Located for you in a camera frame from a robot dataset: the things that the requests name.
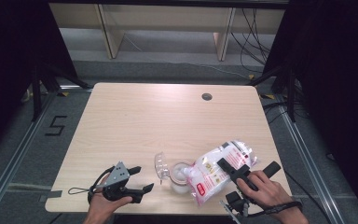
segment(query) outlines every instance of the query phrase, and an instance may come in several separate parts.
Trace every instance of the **wrist strap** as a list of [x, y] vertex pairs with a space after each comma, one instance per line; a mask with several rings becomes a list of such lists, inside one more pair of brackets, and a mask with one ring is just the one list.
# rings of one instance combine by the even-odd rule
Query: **wrist strap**
[[269, 214], [273, 214], [273, 213], [279, 213], [279, 212], [283, 211], [284, 209], [288, 209], [291, 207], [298, 207], [298, 209], [300, 209], [300, 211], [302, 212], [302, 203], [301, 202], [290, 202], [290, 203], [283, 203], [283, 204], [278, 204], [275, 206], [267, 207], [266, 209], [264, 209], [264, 211], [255, 213], [255, 214], [251, 214], [248, 217], [258, 217], [258, 216], [264, 215], [264, 214], [269, 215]]

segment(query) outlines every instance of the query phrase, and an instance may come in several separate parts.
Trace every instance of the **red logo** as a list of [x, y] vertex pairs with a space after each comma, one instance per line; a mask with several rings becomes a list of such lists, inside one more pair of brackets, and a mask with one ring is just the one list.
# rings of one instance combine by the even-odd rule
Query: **red logo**
[[199, 184], [197, 185], [197, 190], [199, 191], [199, 194], [200, 194], [201, 196], [203, 196], [203, 195], [205, 194], [205, 189], [204, 189], [204, 187], [202, 186], [201, 183], [199, 183]]

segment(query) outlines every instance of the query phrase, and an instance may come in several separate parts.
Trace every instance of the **transparent plastic bag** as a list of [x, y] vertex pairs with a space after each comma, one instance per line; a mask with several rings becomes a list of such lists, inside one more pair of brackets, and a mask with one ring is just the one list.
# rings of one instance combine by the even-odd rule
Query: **transparent plastic bag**
[[222, 158], [237, 170], [244, 164], [253, 167], [257, 163], [257, 157], [252, 149], [238, 140], [225, 142], [199, 157], [192, 166], [183, 170], [187, 184], [199, 206], [230, 181], [229, 175], [217, 164]]

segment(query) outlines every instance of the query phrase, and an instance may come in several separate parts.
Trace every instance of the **hand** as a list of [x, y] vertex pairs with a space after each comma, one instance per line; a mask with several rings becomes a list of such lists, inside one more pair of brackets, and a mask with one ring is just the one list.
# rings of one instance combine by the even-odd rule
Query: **hand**
[[[257, 186], [258, 191], [250, 189], [242, 179], [237, 179], [237, 185], [246, 196], [255, 200], [261, 208], [293, 201], [281, 184], [271, 181], [263, 171], [251, 172], [248, 178]], [[281, 223], [308, 223], [305, 216], [297, 207], [285, 209], [280, 213], [271, 214], [271, 216], [278, 219]]]
[[97, 189], [92, 196], [89, 203], [89, 211], [83, 224], [103, 224], [105, 223], [113, 213], [121, 206], [126, 205], [132, 201], [132, 197], [124, 197], [117, 201], [109, 201], [104, 198], [100, 189]]

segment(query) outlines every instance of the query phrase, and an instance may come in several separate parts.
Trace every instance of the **wooden table top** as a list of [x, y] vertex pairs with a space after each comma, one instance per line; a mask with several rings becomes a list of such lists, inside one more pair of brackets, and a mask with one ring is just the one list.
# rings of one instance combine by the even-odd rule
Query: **wooden table top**
[[[209, 93], [212, 99], [202, 99]], [[60, 198], [49, 198], [49, 212], [87, 212], [87, 193], [69, 195], [68, 189], [87, 189], [107, 168], [123, 161], [141, 166], [127, 188], [155, 183], [141, 203], [127, 204], [118, 214], [226, 215], [220, 200], [236, 190], [229, 183], [203, 206], [190, 193], [178, 194], [170, 181], [159, 183], [154, 158], [164, 152], [168, 165], [195, 161], [226, 141], [240, 139], [250, 146], [262, 170], [272, 161], [281, 164], [254, 87], [188, 84], [99, 83], [95, 85], [62, 167], [52, 187]], [[289, 189], [284, 172], [272, 180]], [[250, 213], [260, 208], [251, 206]]]

